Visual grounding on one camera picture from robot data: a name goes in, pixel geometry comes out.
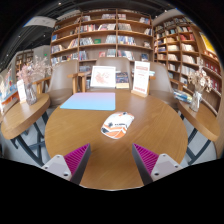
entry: wooden bookshelf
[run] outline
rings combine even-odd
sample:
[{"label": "wooden bookshelf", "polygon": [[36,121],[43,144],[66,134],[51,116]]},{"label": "wooden bookshelf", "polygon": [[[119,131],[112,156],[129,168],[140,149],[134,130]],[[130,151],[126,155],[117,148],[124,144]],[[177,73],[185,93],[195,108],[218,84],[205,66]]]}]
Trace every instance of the wooden bookshelf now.
[{"label": "wooden bookshelf", "polygon": [[33,51],[26,51],[16,55],[15,59],[15,74],[19,72],[24,64],[31,62],[33,60]]},{"label": "wooden bookshelf", "polygon": [[[173,73],[173,79],[170,79],[171,86],[173,88],[178,87],[178,89],[181,89],[181,83],[180,83],[181,77],[185,79],[188,78],[188,75],[185,74],[185,71],[183,70],[185,69],[184,67],[188,67],[190,69],[194,69],[195,71],[197,71],[199,69],[199,65],[197,64],[198,58],[201,58],[203,59],[204,62],[207,62],[206,64],[204,63],[203,69],[207,73],[207,75],[210,76],[210,78],[213,79],[215,83],[217,83],[217,89],[213,88],[210,93],[204,90],[202,94],[202,98],[203,98],[202,103],[208,106],[208,108],[211,109],[211,111],[215,115],[217,115],[219,110],[219,105],[221,102],[221,86],[222,86],[222,76],[221,76],[219,61],[215,54],[209,55],[209,52],[206,53],[204,43],[199,33],[201,32],[199,27],[197,27],[195,24],[188,21],[178,22],[178,23],[176,22],[177,20],[183,20],[183,18],[186,18],[186,17],[184,15],[174,16],[154,26],[154,36],[155,36],[154,49],[155,48],[158,49],[159,46],[166,47],[165,51],[158,52],[157,50],[157,52],[155,52],[154,61],[160,62],[160,63],[162,62],[163,64],[167,66],[168,71]],[[178,26],[181,27],[182,29],[183,27],[186,27],[186,29],[190,29],[190,30],[186,32],[186,29],[185,29],[185,32],[178,32]],[[175,31],[174,34],[170,34],[170,30],[172,29]],[[189,50],[186,51],[182,47],[182,44],[191,45],[194,48],[194,51],[189,51]],[[169,45],[180,46],[180,51],[168,51]],[[160,53],[166,55],[165,60],[158,59],[158,54]],[[179,59],[178,60],[179,64],[177,64],[177,61],[168,60],[168,54],[175,54]],[[194,60],[195,63],[186,61],[186,59],[183,60],[184,56],[193,58],[192,60]],[[169,64],[175,65],[175,71],[169,68]],[[182,88],[183,91],[193,95],[193,92],[194,92],[193,84],[187,84],[187,86],[183,86],[183,87],[184,87]]]},{"label": "wooden bookshelf", "polygon": [[[115,18],[111,17],[102,19],[103,14],[115,14]],[[125,14],[126,18],[121,19],[119,17],[120,14]],[[74,24],[74,22],[79,17],[79,22]],[[140,22],[141,17],[148,19],[150,21],[149,24]],[[116,26],[114,30],[93,30],[88,32],[81,32],[81,27],[83,26],[97,25],[97,27],[99,27],[102,24],[116,24]],[[120,30],[119,24],[129,24],[131,27],[131,31]],[[56,45],[61,45],[64,49],[56,53],[53,53],[53,51],[51,51],[51,63],[53,62],[54,58],[68,56],[71,54],[73,55],[74,53],[85,51],[87,54],[87,60],[80,60],[80,58],[78,58],[79,66],[93,66],[95,65],[95,61],[97,60],[97,58],[99,58],[99,52],[105,51],[107,56],[108,49],[115,49],[115,57],[118,57],[119,50],[132,52],[134,60],[130,59],[131,68],[134,67],[134,62],[136,60],[141,60],[142,53],[148,54],[149,61],[154,60],[154,37],[152,35],[144,33],[146,29],[151,29],[151,34],[153,34],[152,20],[151,16],[148,14],[123,9],[85,11],[68,19],[58,21],[55,24],[55,27],[57,28],[57,30],[52,33],[52,37],[57,34],[59,36],[59,39],[51,41],[51,48]],[[70,35],[70,31],[76,29],[77,27],[78,32]],[[116,42],[106,43],[108,35],[114,35],[116,38]],[[133,37],[135,45],[118,43],[118,36]],[[95,39],[101,39],[101,43],[80,45],[81,38],[92,38],[93,42]],[[78,46],[67,49],[73,39],[77,39]],[[151,48],[145,47],[144,41],[149,42]]]}]

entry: round table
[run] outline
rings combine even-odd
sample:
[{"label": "round table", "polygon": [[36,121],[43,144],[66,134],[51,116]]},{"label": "round table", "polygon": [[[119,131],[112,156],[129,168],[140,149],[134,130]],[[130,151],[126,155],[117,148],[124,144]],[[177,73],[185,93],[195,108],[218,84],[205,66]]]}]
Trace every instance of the round table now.
[{"label": "round table", "polygon": [[200,104],[197,112],[193,111],[189,106],[190,104],[188,103],[178,101],[181,118],[184,119],[185,117],[194,126],[192,133],[189,135],[188,144],[190,144],[198,131],[208,139],[196,155],[187,147],[187,154],[191,158],[188,165],[192,165],[206,150],[210,142],[218,139],[220,126],[215,115],[204,104]]},{"label": "round table", "polygon": [[[28,105],[25,103],[15,104],[3,117],[1,124],[1,132],[6,139],[17,139],[22,148],[26,153],[40,166],[43,166],[41,156],[41,146],[45,145],[44,141],[40,141],[43,138],[36,121],[42,116],[45,124],[47,123],[47,113],[46,110],[50,106],[50,98],[46,93],[37,94],[37,102],[33,105]],[[22,134],[26,129],[28,129],[32,124],[34,124],[38,132],[38,142],[37,144],[27,146],[20,134]],[[37,156],[32,152],[32,149],[37,148]]]},{"label": "round table", "polygon": [[[178,114],[161,100],[115,92],[115,111],[72,110],[58,107],[51,114],[45,129],[45,143],[50,157],[66,155],[90,143],[91,155],[81,186],[93,189],[130,189],[143,186],[132,156],[136,143],[157,154],[167,153],[180,163],[187,149],[187,131]],[[111,139],[101,133],[104,121],[113,113],[123,111],[134,115],[127,133]]]}]

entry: blue mat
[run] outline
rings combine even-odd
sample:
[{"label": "blue mat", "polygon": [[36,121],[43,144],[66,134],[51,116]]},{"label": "blue mat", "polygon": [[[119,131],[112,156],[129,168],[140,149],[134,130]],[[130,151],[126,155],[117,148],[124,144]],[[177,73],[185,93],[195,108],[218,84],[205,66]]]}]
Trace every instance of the blue mat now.
[{"label": "blue mat", "polygon": [[115,110],[115,93],[75,93],[61,109]]}]

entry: vase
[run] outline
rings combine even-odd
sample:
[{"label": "vase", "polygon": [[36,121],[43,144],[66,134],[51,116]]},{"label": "vase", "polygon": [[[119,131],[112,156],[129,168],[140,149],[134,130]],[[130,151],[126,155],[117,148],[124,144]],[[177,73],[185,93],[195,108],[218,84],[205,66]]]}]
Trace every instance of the vase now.
[{"label": "vase", "polygon": [[32,105],[32,104],[36,103],[37,102],[37,96],[36,96],[36,93],[33,90],[32,83],[28,83],[28,84],[25,85],[25,91],[26,91],[26,102],[29,105]]},{"label": "vase", "polygon": [[202,100],[202,93],[203,93],[203,89],[200,88],[200,86],[195,86],[192,101],[190,103],[190,108],[195,112],[198,112],[200,102]]}]

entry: bookshelf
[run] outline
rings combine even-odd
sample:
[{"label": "bookshelf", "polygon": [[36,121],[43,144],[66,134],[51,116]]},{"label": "bookshelf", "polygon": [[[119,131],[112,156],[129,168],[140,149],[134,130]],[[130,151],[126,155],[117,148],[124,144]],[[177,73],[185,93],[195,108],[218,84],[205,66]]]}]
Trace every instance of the bookshelf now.
[{"label": "bookshelf", "polygon": [[190,70],[198,70],[199,59],[203,59],[203,69],[215,85],[210,93],[203,91],[202,103],[217,116],[222,88],[220,64],[214,53],[206,51],[200,32],[184,15],[172,16],[154,25],[154,61],[164,64],[172,73],[173,88],[193,95],[194,85],[183,84],[183,79],[188,79]]},{"label": "bookshelf", "polygon": [[[92,67],[99,53],[105,52],[106,56],[127,57],[131,68],[134,68],[134,62],[141,61],[141,54],[147,54],[149,61],[154,60],[152,33],[151,16],[148,14],[124,9],[81,12],[55,24],[51,41],[51,64],[63,58],[66,60],[67,57],[67,60],[78,59],[79,67]],[[82,38],[88,40],[84,45],[80,44]],[[68,48],[74,39],[76,44]],[[145,47],[144,42],[149,43],[151,48]]]},{"label": "bookshelf", "polygon": [[16,60],[15,60],[16,74],[17,74],[17,72],[19,72],[22,69],[24,64],[26,64],[32,60],[33,60],[33,51],[32,50],[22,52],[22,53],[16,55]]}]

